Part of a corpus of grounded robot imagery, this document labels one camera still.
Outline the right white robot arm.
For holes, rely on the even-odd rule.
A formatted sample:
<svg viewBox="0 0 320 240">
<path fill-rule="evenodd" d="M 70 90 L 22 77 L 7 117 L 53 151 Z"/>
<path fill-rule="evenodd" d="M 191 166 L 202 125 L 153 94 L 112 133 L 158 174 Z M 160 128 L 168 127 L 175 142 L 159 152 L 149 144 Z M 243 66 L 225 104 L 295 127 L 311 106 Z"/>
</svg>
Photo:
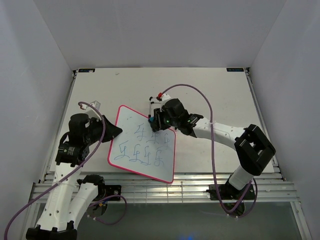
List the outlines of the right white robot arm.
<svg viewBox="0 0 320 240">
<path fill-rule="evenodd" d="M 225 184 L 226 194 L 237 199 L 255 176 L 262 174 L 276 153 L 275 147 L 255 124 L 234 127 L 211 123 L 206 117 L 189 113 L 177 98 L 168 98 L 149 117 L 153 132 L 175 128 L 186 136 L 213 140 L 235 150 L 239 167 Z"/>
</svg>

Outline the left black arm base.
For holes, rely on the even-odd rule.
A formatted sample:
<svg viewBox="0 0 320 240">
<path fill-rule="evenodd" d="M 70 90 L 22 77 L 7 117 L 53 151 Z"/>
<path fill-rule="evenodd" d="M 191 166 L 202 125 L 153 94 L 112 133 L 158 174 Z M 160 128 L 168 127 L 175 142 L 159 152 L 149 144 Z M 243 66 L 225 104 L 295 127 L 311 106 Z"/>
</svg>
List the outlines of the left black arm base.
<svg viewBox="0 0 320 240">
<path fill-rule="evenodd" d="M 104 195 L 103 197 L 109 197 L 109 196 L 113 196 L 113 195 L 121 195 L 122 192 L 122 186 L 121 185 L 105 185 L 103 187 L 104 189 Z"/>
</svg>

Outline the pink framed whiteboard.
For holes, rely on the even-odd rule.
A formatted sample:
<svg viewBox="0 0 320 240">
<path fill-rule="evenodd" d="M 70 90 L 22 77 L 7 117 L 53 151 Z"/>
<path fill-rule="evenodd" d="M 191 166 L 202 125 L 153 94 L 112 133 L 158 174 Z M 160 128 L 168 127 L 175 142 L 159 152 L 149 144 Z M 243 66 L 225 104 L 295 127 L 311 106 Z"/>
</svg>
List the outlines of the pink framed whiteboard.
<svg viewBox="0 0 320 240">
<path fill-rule="evenodd" d="M 176 133 L 153 132 L 148 117 L 121 105 L 115 125 L 122 129 L 110 143 L 107 161 L 118 169 L 166 184 L 174 180 Z"/>
</svg>

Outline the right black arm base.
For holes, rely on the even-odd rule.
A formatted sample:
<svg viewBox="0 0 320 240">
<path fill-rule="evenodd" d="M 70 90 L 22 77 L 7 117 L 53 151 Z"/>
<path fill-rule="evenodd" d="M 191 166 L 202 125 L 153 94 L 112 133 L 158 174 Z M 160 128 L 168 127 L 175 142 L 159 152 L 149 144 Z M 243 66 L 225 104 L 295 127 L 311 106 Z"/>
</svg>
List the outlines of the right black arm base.
<svg viewBox="0 0 320 240">
<path fill-rule="evenodd" d="M 210 200 L 218 200 L 218 194 L 222 200 L 239 200 L 243 196 L 243 200 L 254 200 L 255 190 L 252 183 L 248 183 L 242 190 L 237 190 L 228 181 L 224 184 L 210 184 L 206 190 L 209 193 Z"/>
</svg>

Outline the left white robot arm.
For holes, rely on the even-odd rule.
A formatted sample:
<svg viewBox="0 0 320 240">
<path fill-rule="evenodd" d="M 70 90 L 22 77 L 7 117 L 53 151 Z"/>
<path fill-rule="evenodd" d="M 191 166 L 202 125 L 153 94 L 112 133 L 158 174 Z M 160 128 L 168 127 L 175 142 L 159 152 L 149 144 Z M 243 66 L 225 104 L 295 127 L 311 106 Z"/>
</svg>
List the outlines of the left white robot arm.
<svg viewBox="0 0 320 240">
<path fill-rule="evenodd" d="M 78 225 L 91 202 L 106 196 L 104 178 L 87 175 L 80 179 L 82 164 L 92 156 L 90 146 L 112 141 L 122 133 L 104 115 L 77 113 L 70 117 L 68 132 L 59 141 L 52 190 L 28 240 L 75 240 Z"/>
</svg>

